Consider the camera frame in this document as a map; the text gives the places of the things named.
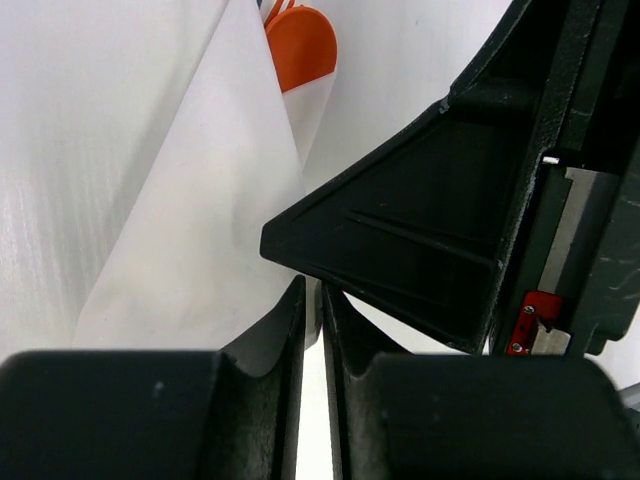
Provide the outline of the orange plastic fork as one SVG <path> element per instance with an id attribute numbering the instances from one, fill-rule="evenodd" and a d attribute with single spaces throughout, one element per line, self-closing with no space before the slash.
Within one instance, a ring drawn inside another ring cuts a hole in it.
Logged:
<path id="1" fill-rule="evenodd" d="M 293 7 L 295 3 L 295 0 L 262 0 L 260 12 L 263 20 L 266 20 L 270 15 L 277 15 L 280 12 Z"/>

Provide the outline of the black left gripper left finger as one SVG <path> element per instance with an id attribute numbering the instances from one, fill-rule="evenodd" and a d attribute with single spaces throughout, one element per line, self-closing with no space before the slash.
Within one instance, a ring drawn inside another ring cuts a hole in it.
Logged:
<path id="1" fill-rule="evenodd" d="M 306 283 L 218 351 L 41 350 L 1 366 L 5 479 L 291 479 Z"/>

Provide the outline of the orange plastic spoon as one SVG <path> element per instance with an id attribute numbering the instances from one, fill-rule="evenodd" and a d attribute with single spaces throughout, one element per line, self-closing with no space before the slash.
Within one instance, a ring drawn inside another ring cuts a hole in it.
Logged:
<path id="1" fill-rule="evenodd" d="M 337 38 L 319 10 L 294 5 L 264 23 L 282 93 L 332 74 L 337 66 Z"/>

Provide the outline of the white paper napkin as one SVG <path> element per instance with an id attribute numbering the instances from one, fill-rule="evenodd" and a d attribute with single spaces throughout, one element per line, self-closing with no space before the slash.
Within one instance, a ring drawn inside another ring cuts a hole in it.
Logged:
<path id="1" fill-rule="evenodd" d="M 216 349 L 277 303 L 292 272 L 263 225 L 304 193 L 332 74 L 282 93 L 265 20 L 230 1 L 79 317 L 84 349 Z"/>

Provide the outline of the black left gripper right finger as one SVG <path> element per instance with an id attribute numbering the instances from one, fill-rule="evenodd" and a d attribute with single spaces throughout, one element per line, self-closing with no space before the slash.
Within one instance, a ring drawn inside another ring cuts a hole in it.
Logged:
<path id="1" fill-rule="evenodd" d="M 338 479 L 635 479 L 639 436 L 584 358 L 413 354 L 322 289 Z"/>

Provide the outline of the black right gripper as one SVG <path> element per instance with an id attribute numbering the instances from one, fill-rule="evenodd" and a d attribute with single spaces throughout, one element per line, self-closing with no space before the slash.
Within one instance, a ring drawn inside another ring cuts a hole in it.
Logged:
<path id="1" fill-rule="evenodd" d="M 600 354 L 639 304 L 639 5 L 516 1 L 506 18 L 542 91 L 492 350 Z"/>

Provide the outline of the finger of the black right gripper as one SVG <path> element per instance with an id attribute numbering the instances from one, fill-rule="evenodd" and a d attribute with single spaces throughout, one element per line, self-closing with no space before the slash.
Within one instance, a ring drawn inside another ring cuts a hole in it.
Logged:
<path id="1" fill-rule="evenodd" d="M 566 96 L 566 1 L 515 1 L 448 94 L 268 221 L 263 258 L 482 350 Z"/>

